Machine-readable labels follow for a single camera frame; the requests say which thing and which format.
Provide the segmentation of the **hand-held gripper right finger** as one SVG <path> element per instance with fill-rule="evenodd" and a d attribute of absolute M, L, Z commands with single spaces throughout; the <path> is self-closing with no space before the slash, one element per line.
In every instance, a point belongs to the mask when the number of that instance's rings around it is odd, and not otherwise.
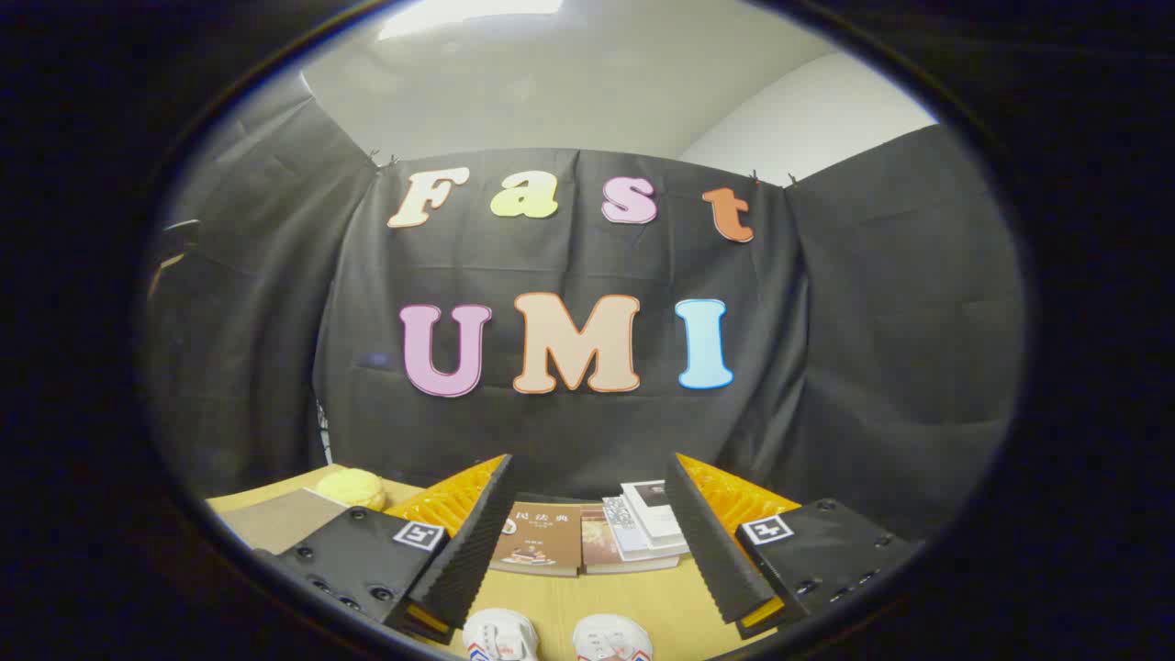
<path fill-rule="evenodd" d="M 743 639 L 835 611 L 924 548 L 838 499 L 801 505 L 684 454 L 665 493 L 723 622 Z"/>

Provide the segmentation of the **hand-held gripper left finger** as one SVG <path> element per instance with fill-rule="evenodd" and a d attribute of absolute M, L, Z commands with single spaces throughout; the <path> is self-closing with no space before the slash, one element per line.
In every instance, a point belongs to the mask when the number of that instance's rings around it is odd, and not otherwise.
<path fill-rule="evenodd" d="M 350 506 L 288 548 L 253 552 L 335 611 L 450 643 L 481 591 L 515 503 L 512 457 L 494 457 L 390 513 Z"/>

